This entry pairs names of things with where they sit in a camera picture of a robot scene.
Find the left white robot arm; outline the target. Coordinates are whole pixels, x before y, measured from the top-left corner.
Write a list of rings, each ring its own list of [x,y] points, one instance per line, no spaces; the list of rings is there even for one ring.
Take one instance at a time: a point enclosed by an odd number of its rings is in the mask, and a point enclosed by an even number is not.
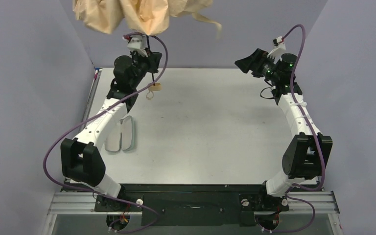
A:
[[[62,173],[94,190],[118,197],[121,185],[106,172],[100,148],[107,145],[117,152],[122,145],[120,128],[138,98],[137,86],[147,73],[157,73],[162,58],[160,52],[132,51],[129,56],[115,59],[110,89],[96,118],[73,139],[61,142]]]

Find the beige patterned umbrella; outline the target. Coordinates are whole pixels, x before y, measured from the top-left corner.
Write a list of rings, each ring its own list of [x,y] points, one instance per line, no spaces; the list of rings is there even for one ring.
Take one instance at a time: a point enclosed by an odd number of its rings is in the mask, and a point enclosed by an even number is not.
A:
[[[222,25],[199,13],[211,0],[74,0],[75,18],[100,33],[112,34],[122,21],[138,35],[156,36],[165,32],[172,17],[191,15],[196,21],[213,24],[220,37]]]

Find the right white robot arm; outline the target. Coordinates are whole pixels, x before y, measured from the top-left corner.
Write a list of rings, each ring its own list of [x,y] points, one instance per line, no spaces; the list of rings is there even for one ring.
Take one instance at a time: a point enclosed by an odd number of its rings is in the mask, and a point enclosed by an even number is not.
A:
[[[291,129],[292,141],[282,157],[282,169],[266,185],[267,194],[284,196],[291,188],[302,188],[302,182],[323,178],[332,139],[315,126],[304,101],[303,92],[293,69],[298,58],[284,53],[279,60],[273,53],[256,49],[251,55],[235,61],[243,73],[264,78],[270,84],[272,100],[280,107]]]

